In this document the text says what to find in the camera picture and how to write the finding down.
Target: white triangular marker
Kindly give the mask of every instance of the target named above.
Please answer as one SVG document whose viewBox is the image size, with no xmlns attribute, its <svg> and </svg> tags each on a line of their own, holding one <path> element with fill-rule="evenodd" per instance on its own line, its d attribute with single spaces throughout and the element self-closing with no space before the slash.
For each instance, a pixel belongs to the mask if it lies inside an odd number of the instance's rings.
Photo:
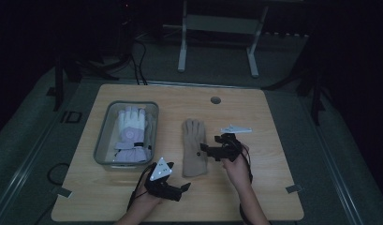
<svg viewBox="0 0 383 225">
<path fill-rule="evenodd" d="M 158 163 L 156 163 L 155 169 L 150 177 L 150 180 L 154 181 L 170 174 L 171 168 L 168 166 L 168 163 L 163 158 L 160 158 Z"/>
<path fill-rule="evenodd" d="M 252 132 L 252 128 L 247 127 L 236 127 L 229 125 L 229 127 L 221 128 L 222 133 L 249 133 Z"/>
</svg>

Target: gray floor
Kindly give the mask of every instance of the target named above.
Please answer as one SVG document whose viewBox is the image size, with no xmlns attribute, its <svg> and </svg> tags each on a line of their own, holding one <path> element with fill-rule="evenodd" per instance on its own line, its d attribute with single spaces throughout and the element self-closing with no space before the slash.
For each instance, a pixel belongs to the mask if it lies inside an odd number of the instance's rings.
<svg viewBox="0 0 383 225">
<path fill-rule="evenodd" d="M 299 37 L 263 36 L 256 52 L 260 72 L 256 79 L 250 76 L 245 49 L 240 44 L 219 45 L 190 38 L 186 70 L 179 73 L 178 33 L 161 41 L 148 35 L 138 40 L 146 45 L 142 71 L 149 84 L 249 88 L 260 88 L 286 77 L 306 41 Z M 137 44 L 134 49 L 137 61 L 142 53 L 142 46 Z M 113 71 L 114 76 L 121 78 L 115 83 L 135 83 L 132 68 L 129 65 Z M 0 133 L 1 224 L 67 224 L 51 220 L 50 205 L 56 196 L 52 194 L 55 185 L 47 179 L 47 172 L 57 163 L 70 163 L 102 83 L 107 81 L 87 75 L 81 83 L 66 82 L 65 102 L 59 112 L 53 112 L 54 99 L 46 96 L 54 85 L 52 70 L 40 79 L 7 123 Z M 297 84 L 266 92 L 294 181 L 303 187 L 299 195 L 305 216 L 297 224 L 383 224 L 383 198 L 341 115 L 323 98 L 326 111 L 319 113 L 320 126 L 316 127 L 309 116 L 311 97 L 297 97 Z M 80 122 L 62 121 L 65 112 L 82 113 Z M 65 175 L 66 167 L 58 167 L 52 177 L 62 181 Z"/>
</svg>

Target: person's arm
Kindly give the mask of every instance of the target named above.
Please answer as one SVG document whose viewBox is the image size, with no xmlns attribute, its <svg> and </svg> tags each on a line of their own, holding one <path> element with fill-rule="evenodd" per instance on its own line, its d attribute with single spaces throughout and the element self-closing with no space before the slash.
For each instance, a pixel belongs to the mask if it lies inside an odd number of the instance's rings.
<svg viewBox="0 0 383 225">
<path fill-rule="evenodd" d="M 243 154 L 246 156 L 249 149 L 245 145 L 243 147 L 245 148 Z M 249 171 L 243 157 L 239 155 L 233 162 L 224 158 L 222 162 L 229 180 L 238 192 L 241 207 L 247 219 L 255 225 L 269 224 L 250 183 Z"/>
<path fill-rule="evenodd" d="M 114 224 L 115 225 L 138 225 L 153 212 L 162 199 L 147 192 L 144 180 L 136 191 L 136 198 L 127 212 Z"/>
</svg>

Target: white desk frame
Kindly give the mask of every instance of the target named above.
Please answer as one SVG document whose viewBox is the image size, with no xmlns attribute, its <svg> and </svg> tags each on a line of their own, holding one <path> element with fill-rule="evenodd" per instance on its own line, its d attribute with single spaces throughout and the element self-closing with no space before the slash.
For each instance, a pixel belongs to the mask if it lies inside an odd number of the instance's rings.
<svg viewBox="0 0 383 225">
<path fill-rule="evenodd" d="M 258 66 L 256 65 L 255 49 L 258 38 L 266 18 L 268 7 L 264 7 L 259 20 L 226 18 L 215 16 L 202 16 L 187 14 L 187 0 L 183 2 L 183 31 L 182 46 L 180 48 L 178 71 L 185 71 L 185 59 L 187 56 L 187 30 L 203 30 L 215 32 L 228 32 L 236 34 L 250 34 L 254 36 L 252 44 L 246 48 L 247 58 L 252 77 L 258 77 Z"/>
</svg>

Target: person's right hand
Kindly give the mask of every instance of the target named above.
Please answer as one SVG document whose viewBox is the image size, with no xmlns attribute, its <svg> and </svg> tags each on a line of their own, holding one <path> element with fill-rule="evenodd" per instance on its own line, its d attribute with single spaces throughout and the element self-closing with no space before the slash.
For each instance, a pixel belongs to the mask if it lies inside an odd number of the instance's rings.
<svg viewBox="0 0 383 225">
<path fill-rule="evenodd" d="M 243 144 L 243 155 L 247 156 L 248 152 L 249 147 Z M 241 154 L 233 162 L 227 158 L 222 158 L 221 161 L 223 162 L 223 168 L 227 171 L 229 181 L 238 192 L 251 187 L 247 164 Z"/>
</svg>

